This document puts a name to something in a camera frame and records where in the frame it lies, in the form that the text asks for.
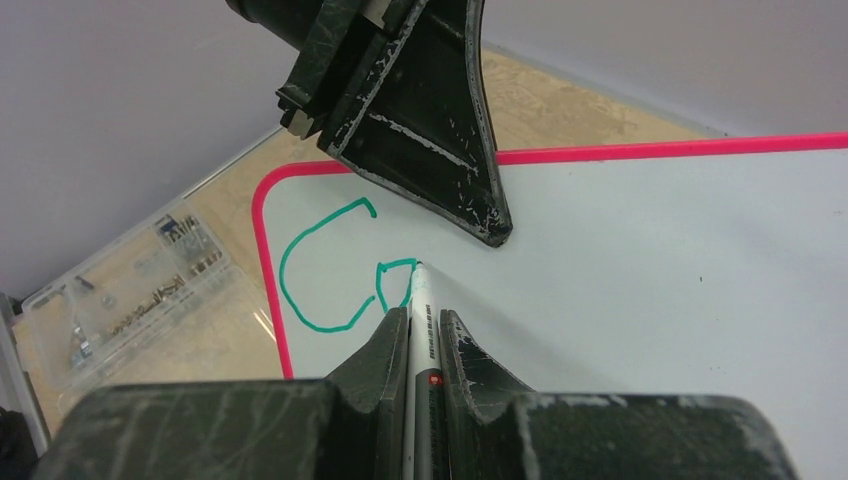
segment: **green drawing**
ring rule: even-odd
[[[368,209],[368,213],[371,215],[371,218],[377,218],[377,210],[374,209],[374,205],[367,198],[362,197],[359,200],[356,200],[355,202],[351,203],[350,205],[347,205],[346,207],[343,207],[343,208],[340,208],[339,210],[336,210],[335,212],[331,213],[330,215],[328,215],[326,218],[324,218],[320,222],[316,223],[314,226],[304,230],[300,235],[298,235],[297,237],[295,237],[294,240],[292,240],[292,242],[286,248],[286,251],[283,253],[283,258],[280,260],[280,268],[279,268],[279,271],[280,271],[279,277],[280,278],[279,278],[279,281],[280,281],[280,289],[283,291],[283,296],[286,297],[286,301],[288,301],[289,305],[291,305],[292,310],[294,310],[295,315],[297,315],[297,318],[299,318],[300,321],[303,322],[304,325],[306,325],[307,327],[311,328],[312,330],[314,330],[318,333],[337,333],[337,332],[344,332],[344,331],[350,330],[351,328],[353,328],[354,325],[356,325],[356,322],[360,319],[360,317],[362,317],[362,315],[365,313],[365,310],[367,310],[368,307],[371,305],[371,303],[373,303],[374,300],[376,300],[377,298],[380,299],[380,305],[383,307],[383,313],[384,314],[387,313],[389,311],[389,306],[388,306],[388,303],[386,302],[385,296],[383,295],[383,287],[381,285],[381,280],[383,278],[383,274],[387,273],[388,271],[390,271],[393,268],[401,267],[401,266],[404,266],[404,265],[408,265],[410,267],[410,270],[409,270],[410,282],[406,287],[406,295],[404,296],[404,298],[401,301],[401,304],[399,306],[404,307],[404,306],[406,306],[407,303],[409,303],[409,297],[411,295],[411,289],[412,289],[412,282],[411,282],[412,281],[412,272],[415,270],[415,265],[417,263],[417,260],[414,259],[414,258],[405,258],[405,259],[402,259],[402,260],[395,260],[393,262],[388,262],[388,263],[382,263],[382,262],[377,263],[377,269],[376,269],[377,295],[371,295],[368,298],[366,298],[365,301],[362,302],[362,305],[359,307],[359,310],[356,311],[356,313],[353,315],[353,317],[350,319],[350,321],[347,322],[345,325],[340,325],[340,326],[337,326],[337,327],[321,327],[321,326],[315,325],[314,323],[309,321],[306,318],[306,316],[303,315],[303,312],[301,312],[300,307],[297,306],[297,303],[292,298],[291,293],[289,293],[289,290],[286,287],[285,272],[286,272],[286,264],[288,263],[289,256],[291,256],[291,253],[292,253],[292,251],[294,251],[294,248],[303,239],[305,239],[309,235],[317,232],[321,228],[325,227],[328,223],[332,222],[333,220],[341,217],[342,215],[344,215],[344,214],[350,212],[351,210],[354,210],[355,208],[360,207],[360,206],[364,206],[365,208]]]
[[[394,262],[377,264],[377,296],[380,298],[380,305],[383,306],[384,315],[386,313],[389,313],[389,305],[386,303],[386,297],[383,296],[383,287],[381,282],[381,280],[383,279],[383,274],[387,273],[393,268],[401,267],[403,265],[409,265],[410,282],[406,285],[406,295],[404,295],[403,300],[401,300],[399,305],[400,307],[405,307],[406,304],[409,303],[410,295],[412,295],[412,272],[415,271],[415,265],[417,264],[418,260],[414,258],[404,258],[403,260],[395,260]]]

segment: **white wall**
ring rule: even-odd
[[[295,53],[224,0],[0,2],[0,291],[41,287],[274,128]]]
[[[488,0],[484,38],[718,132],[848,130],[845,0]]]
[[[484,39],[731,134],[848,129],[845,0],[488,0]],[[224,0],[0,3],[0,291],[23,296],[277,124],[295,58]]]

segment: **plastic storage box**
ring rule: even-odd
[[[30,297],[23,310],[38,363],[63,391],[59,407],[67,412],[109,383],[279,378],[271,324],[254,291],[179,202]],[[235,340],[257,368],[233,361]],[[241,370],[227,374],[229,364]]]

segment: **green marker line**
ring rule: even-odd
[[[315,225],[313,225],[312,227],[304,230],[303,233],[301,233],[300,235],[295,237],[295,239],[292,241],[292,243],[289,244],[288,248],[286,248],[286,251],[283,253],[283,258],[280,260],[280,268],[279,268],[279,270],[280,270],[280,275],[279,275],[280,276],[280,278],[279,278],[280,289],[283,291],[283,295],[286,297],[286,301],[288,301],[289,305],[291,305],[292,310],[294,310],[295,315],[297,315],[297,318],[299,318],[300,321],[303,322],[304,325],[311,328],[312,330],[315,330],[318,333],[336,333],[336,332],[344,332],[346,330],[350,330],[351,328],[353,328],[354,325],[356,325],[356,322],[359,320],[360,317],[362,317],[362,315],[365,313],[365,310],[368,308],[368,306],[371,305],[372,302],[374,302],[375,297],[374,297],[374,295],[371,295],[364,302],[362,302],[362,306],[359,307],[359,310],[356,311],[356,313],[353,315],[353,318],[351,318],[350,321],[347,322],[346,325],[341,325],[341,326],[338,326],[338,327],[321,327],[321,326],[315,325],[314,323],[307,320],[307,318],[303,315],[303,312],[300,311],[300,308],[295,303],[294,299],[291,296],[291,293],[289,293],[289,289],[286,287],[286,280],[285,280],[286,264],[288,263],[289,256],[291,256],[291,253],[294,250],[294,248],[304,238],[308,237],[309,235],[312,235],[313,233],[317,232],[318,230],[320,230],[322,227],[324,227],[328,223],[332,222],[333,220],[341,217],[345,213],[348,213],[351,210],[353,210],[353,209],[355,209],[359,206],[364,206],[365,208],[367,208],[368,214],[371,215],[371,218],[377,218],[377,210],[374,209],[374,205],[372,205],[371,202],[367,198],[362,197],[359,200],[356,200],[355,202],[351,203],[350,205],[336,210],[335,212],[331,213],[330,215],[328,215],[326,218],[324,218],[320,222],[318,222]]]
[[[405,307],[406,304],[409,303],[409,297],[412,296],[412,272],[415,271],[415,266],[417,264],[418,260],[415,258],[404,258],[389,263],[377,263],[377,296],[380,297],[380,305],[383,307],[384,315],[389,313],[389,304],[386,302],[386,297],[383,295],[383,274],[388,273],[388,271],[393,268],[409,265],[409,281],[406,284],[406,296],[403,297],[400,305],[398,305],[399,307]]]

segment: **wooden table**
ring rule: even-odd
[[[501,150],[695,140],[700,135],[654,115],[557,79],[510,58],[485,52],[483,75],[498,147]],[[259,181],[285,164],[323,160],[327,155],[314,139],[302,142],[286,132],[267,139],[212,181],[192,193],[188,202],[224,243],[234,263],[247,274],[257,292],[263,292],[253,225],[251,199]],[[264,295],[257,295],[267,311]],[[28,365],[48,428],[55,434],[62,415],[57,407],[61,392],[51,388],[35,364],[29,325],[15,327],[18,350]],[[176,342],[203,342],[203,336]],[[184,345],[186,349],[193,345]],[[233,362],[221,378],[268,378],[279,375],[276,359],[263,356]],[[173,378],[173,363],[161,360],[145,365],[149,381]],[[182,378],[191,378],[183,371]]]

